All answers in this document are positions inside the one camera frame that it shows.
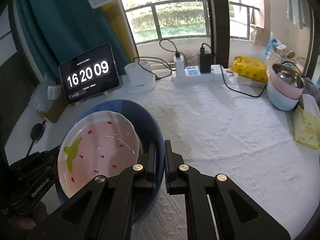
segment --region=silver screw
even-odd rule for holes
[[[186,164],[181,164],[181,165],[179,166],[179,169],[182,170],[182,171],[187,171],[187,170],[189,170],[189,166],[186,165]]]
[[[95,177],[94,179],[97,183],[102,183],[106,180],[106,177],[105,176],[102,176],[102,175],[99,175],[97,177]]]
[[[226,181],[227,180],[227,176],[224,175],[224,174],[219,174],[217,176],[217,179],[220,180],[220,181]]]
[[[143,166],[141,164],[135,164],[133,165],[133,169],[135,171],[141,171],[143,169]]]

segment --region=stainless steel bowl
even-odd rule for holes
[[[301,78],[292,68],[282,64],[273,64],[272,69],[283,82],[298,89],[304,88],[303,78]]]

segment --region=yellow curtain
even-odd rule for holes
[[[110,23],[113,31],[115,32],[119,42],[124,48],[129,60],[133,60],[134,58],[134,50],[133,44],[129,38],[129,33],[127,31],[127,27],[125,24],[125,19],[121,14],[120,7],[116,1],[108,3],[106,5],[101,6],[108,22]]]

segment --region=clock digit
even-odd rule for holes
[[[101,67],[100,65],[97,63],[96,65],[94,65],[94,72],[97,76],[100,76],[101,75]]]
[[[92,74],[92,69],[90,67],[87,67],[87,69],[85,70],[85,74],[87,75],[88,79],[92,79],[93,74]]]
[[[74,83],[74,85],[76,86],[77,84],[79,84],[79,79],[77,78],[77,73],[74,73],[73,75],[72,75],[72,81],[73,81],[73,83]]]
[[[81,82],[85,82],[87,81],[87,79],[84,77],[85,73],[84,73],[84,70],[80,70],[80,75],[83,74],[82,78],[81,78]]]
[[[103,73],[108,73],[109,65],[105,60],[101,62],[101,68]]]
[[[70,87],[72,87],[72,82],[71,82],[71,77],[70,76],[68,76],[67,81],[70,82]]]

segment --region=digital clock display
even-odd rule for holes
[[[91,49],[61,64],[60,75],[69,104],[119,86],[109,44]]]

